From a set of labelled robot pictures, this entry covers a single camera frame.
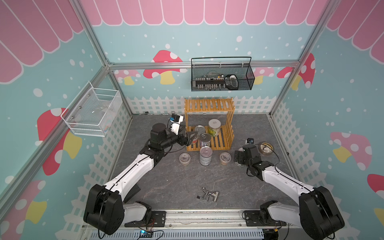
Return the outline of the wooden two-tier shelf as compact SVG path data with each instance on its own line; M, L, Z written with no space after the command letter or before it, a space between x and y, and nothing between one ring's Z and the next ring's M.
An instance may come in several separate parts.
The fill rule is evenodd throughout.
M191 114L227 114L226 123L220 126L219 135L211 137L211 148L214 151L230 150L234 140L234 130L232 126L235 113L235 104L233 99L185 99L185 123L188 132L195 127L190 126L188 117Z

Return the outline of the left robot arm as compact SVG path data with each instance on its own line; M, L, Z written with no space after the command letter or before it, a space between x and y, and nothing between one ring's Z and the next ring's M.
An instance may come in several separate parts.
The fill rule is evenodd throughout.
M126 202L139 191L137 182L172 152L173 145L189 146L197 134L196 131L188 132L179 123L173 123L170 128L162 123L153 125L150 138L135 160L109 182L90 189L84 222L107 235L114 234L123 224L149 224L151 206L143 202Z

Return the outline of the small clear-lid jar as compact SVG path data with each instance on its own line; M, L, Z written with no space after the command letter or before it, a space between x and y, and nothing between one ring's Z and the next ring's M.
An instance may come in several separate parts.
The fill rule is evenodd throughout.
M188 153L182 153L179 161L183 166L187 166L191 162L191 156Z

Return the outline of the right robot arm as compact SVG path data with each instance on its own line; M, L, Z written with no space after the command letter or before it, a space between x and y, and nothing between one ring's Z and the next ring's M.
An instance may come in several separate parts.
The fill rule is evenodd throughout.
M302 228L313 240L333 239L345 227L344 218L331 192L323 187L312 187L289 176L268 161L263 161L258 146L247 144L236 150L234 161L247 168L249 177L256 177L289 196L296 205L268 201L260 206L261 224L285 222Z

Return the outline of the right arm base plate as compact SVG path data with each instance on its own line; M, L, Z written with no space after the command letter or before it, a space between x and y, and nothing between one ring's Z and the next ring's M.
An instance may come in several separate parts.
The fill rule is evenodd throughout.
M273 220L266 210L248 210L242 212L247 227L285 227L285 222Z

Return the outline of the purple label pull-tab can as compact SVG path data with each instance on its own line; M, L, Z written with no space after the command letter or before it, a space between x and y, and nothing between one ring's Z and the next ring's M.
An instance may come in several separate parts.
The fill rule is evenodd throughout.
M211 135L203 133L199 136L200 147L210 147L211 146Z

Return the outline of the tall green seed can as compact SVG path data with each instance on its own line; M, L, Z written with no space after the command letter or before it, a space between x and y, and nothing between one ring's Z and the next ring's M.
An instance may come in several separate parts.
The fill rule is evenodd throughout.
M202 166L209 166L212 161L213 150L211 147L204 146L200 149L200 164Z

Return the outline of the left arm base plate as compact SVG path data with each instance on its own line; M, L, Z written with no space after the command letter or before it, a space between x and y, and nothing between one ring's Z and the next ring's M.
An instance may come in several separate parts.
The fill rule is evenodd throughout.
M134 228L134 227L163 228L165 226L166 216L167 216L166 211L150 211L146 213L146 215L141 221L125 223L124 227L125 228Z

